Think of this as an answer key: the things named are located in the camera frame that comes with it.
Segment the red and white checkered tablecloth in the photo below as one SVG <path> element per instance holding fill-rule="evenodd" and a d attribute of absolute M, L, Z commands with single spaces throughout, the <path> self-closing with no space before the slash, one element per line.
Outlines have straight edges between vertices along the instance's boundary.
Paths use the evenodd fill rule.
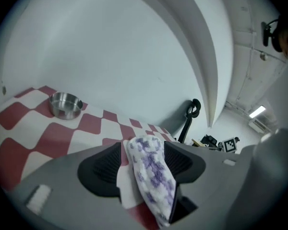
<path fill-rule="evenodd" d="M 158 229 L 156 220 L 138 190 L 129 158 L 128 140 L 155 135 L 175 141 L 163 128 L 85 104 L 79 117 L 61 120 L 49 111 L 48 98 L 56 90 L 30 88 L 0 107 L 0 184 L 12 190 L 27 175 L 47 161 L 88 148 L 121 142 L 121 166 L 117 186 L 122 206 L 148 229 Z"/>

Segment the cloth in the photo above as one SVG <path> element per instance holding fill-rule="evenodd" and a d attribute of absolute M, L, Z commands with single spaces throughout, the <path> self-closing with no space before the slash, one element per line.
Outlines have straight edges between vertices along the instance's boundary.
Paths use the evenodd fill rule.
<path fill-rule="evenodd" d="M 160 227 L 169 226 L 176 181 L 164 161 L 164 144 L 152 135 L 134 137 L 127 145 L 139 191 Z"/>

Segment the white wall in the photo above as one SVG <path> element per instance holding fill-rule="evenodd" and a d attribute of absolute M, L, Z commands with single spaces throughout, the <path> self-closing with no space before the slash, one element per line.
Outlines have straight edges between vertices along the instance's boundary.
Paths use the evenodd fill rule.
<path fill-rule="evenodd" d="M 208 128 L 205 134 L 213 136 L 218 143 L 232 137 L 239 137 L 236 153 L 240 153 L 246 146 L 257 144 L 262 137 L 249 127 L 247 119 L 228 109 L 222 111 L 215 125 Z"/>
<path fill-rule="evenodd" d="M 179 41 L 142 0 L 87 0 L 53 36 L 39 75 L 39 85 L 154 125 L 185 100 L 203 102 Z"/>
<path fill-rule="evenodd" d="M 206 20 L 216 54 L 217 72 L 212 73 L 217 74 L 216 94 L 213 96 L 216 98 L 212 117 L 214 124 L 224 108 L 229 92 L 234 63 L 233 34 L 223 0 L 195 0 L 195 2 Z M 213 85 L 212 81 L 210 73 L 208 84 Z"/>
<path fill-rule="evenodd" d="M 266 92 L 265 98 L 273 109 L 278 126 L 288 128 L 288 66 Z"/>
<path fill-rule="evenodd" d="M 64 18 L 82 0 L 18 0 L 0 26 L 0 104 L 35 86 L 38 69 Z"/>

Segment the stainless steel bowl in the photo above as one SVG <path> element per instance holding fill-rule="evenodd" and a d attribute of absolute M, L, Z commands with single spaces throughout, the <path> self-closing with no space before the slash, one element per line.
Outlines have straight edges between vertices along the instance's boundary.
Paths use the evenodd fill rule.
<path fill-rule="evenodd" d="M 50 96 L 50 110 L 60 119 L 74 119 L 80 115 L 83 107 L 82 101 L 68 93 L 57 92 Z"/>

